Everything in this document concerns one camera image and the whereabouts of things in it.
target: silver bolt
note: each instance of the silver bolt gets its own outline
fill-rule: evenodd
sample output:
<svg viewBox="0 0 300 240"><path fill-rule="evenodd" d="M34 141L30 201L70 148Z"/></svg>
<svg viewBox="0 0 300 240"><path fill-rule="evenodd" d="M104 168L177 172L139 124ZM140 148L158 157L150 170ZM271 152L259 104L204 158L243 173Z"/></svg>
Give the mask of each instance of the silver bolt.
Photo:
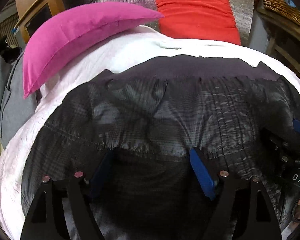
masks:
<svg viewBox="0 0 300 240"><path fill-rule="evenodd" d="M226 177L229 176L229 172L228 171L220 171L219 174L220 174L221 177L224 177L224 178L226 178Z"/></svg>
<svg viewBox="0 0 300 240"><path fill-rule="evenodd" d="M43 176L43 177L42 177L42 182L43 182L43 183L48 183L49 180L50 180L50 177L49 177L49 176Z"/></svg>
<svg viewBox="0 0 300 240"><path fill-rule="evenodd" d="M83 172L82 171L77 171L75 174L74 174L74 177L75 178L81 178L83 176Z"/></svg>
<svg viewBox="0 0 300 240"><path fill-rule="evenodd" d="M281 160L285 163L287 163L289 161L289 158L287 156L282 156Z"/></svg>
<svg viewBox="0 0 300 240"><path fill-rule="evenodd" d="M257 177L257 176L252 176L252 180L256 183L259 183L260 182L260 178Z"/></svg>

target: red cushion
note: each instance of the red cushion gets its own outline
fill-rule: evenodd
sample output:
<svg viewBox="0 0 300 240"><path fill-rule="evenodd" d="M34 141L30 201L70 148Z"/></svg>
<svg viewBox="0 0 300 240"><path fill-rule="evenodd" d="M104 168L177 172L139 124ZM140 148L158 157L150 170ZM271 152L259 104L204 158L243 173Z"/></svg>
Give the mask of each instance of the red cushion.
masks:
<svg viewBox="0 0 300 240"><path fill-rule="evenodd" d="M177 39L226 41L241 45L229 0L155 0L161 33Z"/></svg>

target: wicker basket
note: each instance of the wicker basket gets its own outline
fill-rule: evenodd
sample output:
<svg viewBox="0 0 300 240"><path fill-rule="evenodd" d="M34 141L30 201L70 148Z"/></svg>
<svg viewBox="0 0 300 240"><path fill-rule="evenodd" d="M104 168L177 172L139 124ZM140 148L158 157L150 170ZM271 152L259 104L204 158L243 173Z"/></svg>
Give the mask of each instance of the wicker basket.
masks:
<svg viewBox="0 0 300 240"><path fill-rule="evenodd" d="M272 10L300 26L300 11L289 6L284 0L263 0L265 9Z"/></svg>

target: white blanket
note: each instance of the white blanket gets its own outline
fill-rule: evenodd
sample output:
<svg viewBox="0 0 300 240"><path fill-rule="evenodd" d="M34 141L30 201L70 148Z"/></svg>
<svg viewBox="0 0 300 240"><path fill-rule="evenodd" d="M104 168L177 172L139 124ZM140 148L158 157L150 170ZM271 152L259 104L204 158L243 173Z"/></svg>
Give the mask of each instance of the white blanket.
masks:
<svg viewBox="0 0 300 240"><path fill-rule="evenodd" d="M221 41L177 40L139 26L100 42L71 61L42 88L36 113L19 129L0 157L0 223L12 240L19 240L25 216L21 208L21 180L32 144L48 117L66 94L109 69L120 73L158 56L236 57L252 67L263 61L296 87L300 79L279 61L258 51Z"/></svg>

